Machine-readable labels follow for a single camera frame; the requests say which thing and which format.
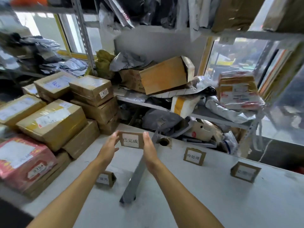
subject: forearm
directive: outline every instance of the forearm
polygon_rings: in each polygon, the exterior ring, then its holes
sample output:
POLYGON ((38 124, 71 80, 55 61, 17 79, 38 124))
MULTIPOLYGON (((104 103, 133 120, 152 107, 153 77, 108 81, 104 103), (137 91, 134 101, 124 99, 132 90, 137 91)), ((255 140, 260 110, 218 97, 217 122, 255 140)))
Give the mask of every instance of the forearm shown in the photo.
POLYGON ((158 182, 179 228, 223 228, 218 219, 193 196, 160 161, 151 171, 158 182))
POLYGON ((106 165, 92 161, 77 179, 54 199, 28 226, 28 228, 69 228, 74 223, 99 174, 106 165))

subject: person's right hand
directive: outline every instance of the person's right hand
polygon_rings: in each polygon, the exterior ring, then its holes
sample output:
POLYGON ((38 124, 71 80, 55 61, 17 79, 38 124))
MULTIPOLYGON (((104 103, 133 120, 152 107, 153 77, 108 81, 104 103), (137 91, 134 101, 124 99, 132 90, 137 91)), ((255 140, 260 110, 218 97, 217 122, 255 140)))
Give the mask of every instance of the person's right hand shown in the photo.
POLYGON ((154 144, 149 136, 148 132, 143 132, 143 156, 146 161, 146 166, 148 171, 151 173, 155 167, 155 165, 160 162, 160 160, 157 157, 157 152, 154 147, 154 144))

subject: round hole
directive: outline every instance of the round hole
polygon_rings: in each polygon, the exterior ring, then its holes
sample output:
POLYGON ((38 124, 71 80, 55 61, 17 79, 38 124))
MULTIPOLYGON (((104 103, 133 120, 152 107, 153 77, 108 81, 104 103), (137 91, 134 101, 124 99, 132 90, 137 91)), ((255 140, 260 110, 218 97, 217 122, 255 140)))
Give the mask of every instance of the round hole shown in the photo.
POLYGON ((161 146, 167 146, 167 145, 169 145, 169 140, 167 139, 167 138, 162 138, 161 140, 159 140, 159 144, 161 145, 161 146))

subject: tent card sign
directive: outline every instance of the tent card sign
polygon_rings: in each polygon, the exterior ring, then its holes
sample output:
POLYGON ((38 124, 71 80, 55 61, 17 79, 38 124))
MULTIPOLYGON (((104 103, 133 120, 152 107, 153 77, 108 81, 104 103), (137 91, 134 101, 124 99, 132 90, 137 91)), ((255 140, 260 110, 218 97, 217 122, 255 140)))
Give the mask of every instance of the tent card sign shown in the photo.
POLYGON ((205 152, 202 152, 199 149, 187 147, 184 155, 184 161, 191 162, 193 164, 201 166, 203 165, 205 156, 206 156, 205 152))
POLYGON ((230 170, 233 177, 253 183, 261 168, 243 162, 238 162, 230 170))
POLYGON ((109 187, 113 187, 115 181, 116 181, 116 177, 114 173, 109 171, 104 171, 102 174, 98 176, 96 180, 97 183, 109 185, 109 187))
POLYGON ((118 135, 120 139, 120 144, 122 146, 143 149, 144 143, 142 133, 120 131, 118 135))

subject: pink box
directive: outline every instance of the pink box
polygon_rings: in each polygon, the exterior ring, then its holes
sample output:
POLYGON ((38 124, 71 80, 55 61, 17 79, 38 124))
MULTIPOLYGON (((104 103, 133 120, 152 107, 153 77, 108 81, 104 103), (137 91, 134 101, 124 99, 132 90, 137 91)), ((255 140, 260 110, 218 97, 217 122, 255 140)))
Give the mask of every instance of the pink box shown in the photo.
POLYGON ((21 192, 56 164, 55 155, 46 145, 25 135, 0 144, 0 177, 21 192))

